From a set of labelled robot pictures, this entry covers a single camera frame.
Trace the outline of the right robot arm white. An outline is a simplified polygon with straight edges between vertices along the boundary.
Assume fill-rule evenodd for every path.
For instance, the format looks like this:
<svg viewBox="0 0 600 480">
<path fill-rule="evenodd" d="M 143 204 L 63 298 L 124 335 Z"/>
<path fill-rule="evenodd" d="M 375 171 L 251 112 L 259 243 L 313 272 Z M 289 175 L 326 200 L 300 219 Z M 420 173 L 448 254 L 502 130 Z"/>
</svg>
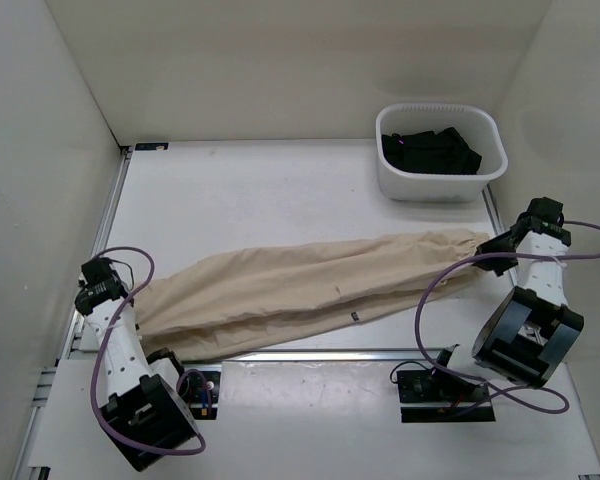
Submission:
<svg viewBox="0 0 600 480">
<path fill-rule="evenodd" d="M 563 204 L 534 198 L 505 233 L 480 244 L 478 255 L 522 252 L 548 256 L 546 262 L 489 258 L 474 265 L 501 276 L 519 267 L 518 283 L 480 330 L 471 350 L 477 366 L 515 385 L 539 389 L 552 376 L 584 327 L 563 289 L 563 266 L 571 233 L 563 228 Z"/>
</svg>

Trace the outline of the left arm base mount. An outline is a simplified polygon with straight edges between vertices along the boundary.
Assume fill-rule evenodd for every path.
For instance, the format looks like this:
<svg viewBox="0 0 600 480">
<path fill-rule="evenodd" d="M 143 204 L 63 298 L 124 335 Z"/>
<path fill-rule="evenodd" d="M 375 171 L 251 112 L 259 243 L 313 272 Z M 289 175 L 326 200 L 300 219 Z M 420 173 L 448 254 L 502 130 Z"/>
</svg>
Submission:
<svg viewBox="0 0 600 480">
<path fill-rule="evenodd" d="M 190 365 L 179 380 L 178 394 L 196 420 L 216 420 L 222 370 L 219 364 Z"/>
</svg>

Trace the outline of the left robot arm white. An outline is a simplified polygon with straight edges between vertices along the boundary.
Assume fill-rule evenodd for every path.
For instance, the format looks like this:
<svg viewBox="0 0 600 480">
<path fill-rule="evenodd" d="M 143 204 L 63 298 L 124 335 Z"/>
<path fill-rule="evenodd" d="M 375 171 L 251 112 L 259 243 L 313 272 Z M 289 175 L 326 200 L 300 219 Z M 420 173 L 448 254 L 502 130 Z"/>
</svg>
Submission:
<svg viewBox="0 0 600 480">
<path fill-rule="evenodd" d="M 147 356 L 141 346 L 130 289 L 107 257 L 81 266 L 76 310 L 91 327 L 102 356 L 94 388 L 97 412 L 117 434 L 114 445 L 138 472 L 161 456 L 125 444 L 121 436 L 146 446 L 173 450 L 194 438 L 197 427 L 182 399 L 190 377 L 175 354 L 163 348 Z"/>
</svg>

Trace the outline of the beige trousers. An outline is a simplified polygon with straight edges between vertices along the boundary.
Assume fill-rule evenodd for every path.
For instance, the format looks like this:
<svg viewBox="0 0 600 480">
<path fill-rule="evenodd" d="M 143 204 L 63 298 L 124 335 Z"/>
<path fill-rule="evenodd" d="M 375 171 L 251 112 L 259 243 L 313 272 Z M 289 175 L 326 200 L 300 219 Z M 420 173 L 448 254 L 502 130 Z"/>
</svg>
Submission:
<svg viewBox="0 0 600 480">
<path fill-rule="evenodd" d="M 378 320 L 415 307 L 488 238 L 445 229 L 213 255 L 136 296 L 141 343 L 207 360 Z"/>
</svg>

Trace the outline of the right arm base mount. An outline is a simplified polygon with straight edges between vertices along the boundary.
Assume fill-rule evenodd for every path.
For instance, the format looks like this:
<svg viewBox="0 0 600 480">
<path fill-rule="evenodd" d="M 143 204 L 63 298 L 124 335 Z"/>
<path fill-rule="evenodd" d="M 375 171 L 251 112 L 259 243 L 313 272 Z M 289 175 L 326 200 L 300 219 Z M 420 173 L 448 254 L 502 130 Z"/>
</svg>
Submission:
<svg viewBox="0 0 600 480">
<path fill-rule="evenodd" d="M 397 387 L 402 423 L 495 421 L 489 389 L 485 386 L 468 383 L 417 360 L 397 364 L 389 380 Z"/>
</svg>

